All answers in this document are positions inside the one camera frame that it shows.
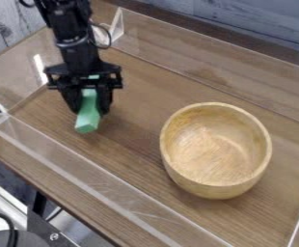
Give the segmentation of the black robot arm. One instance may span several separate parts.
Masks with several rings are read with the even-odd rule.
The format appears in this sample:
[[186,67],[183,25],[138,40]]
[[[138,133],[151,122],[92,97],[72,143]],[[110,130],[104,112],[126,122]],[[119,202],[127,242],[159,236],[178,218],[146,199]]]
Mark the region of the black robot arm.
[[95,106],[100,115],[110,112],[114,91],[123,88],[122,67],[104,62],[94,36],[90,0],[34,0],[52,29],[62,63],[44,68],[48,88],[58,90],[74,113],[84,102],[82,91],[96,90]]

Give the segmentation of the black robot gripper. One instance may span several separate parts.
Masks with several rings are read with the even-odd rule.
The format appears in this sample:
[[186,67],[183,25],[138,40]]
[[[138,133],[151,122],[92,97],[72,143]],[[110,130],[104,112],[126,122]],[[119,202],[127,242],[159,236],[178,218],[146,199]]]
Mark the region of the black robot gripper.
[[112,91],[123,88],[122,67],[104,62],[94,38],[56,40],[62,63],[44,68],[48,88],[62,91],[70,110],[78,114],[83,94],[82,89],[96,89],[100,115],[110,113]]

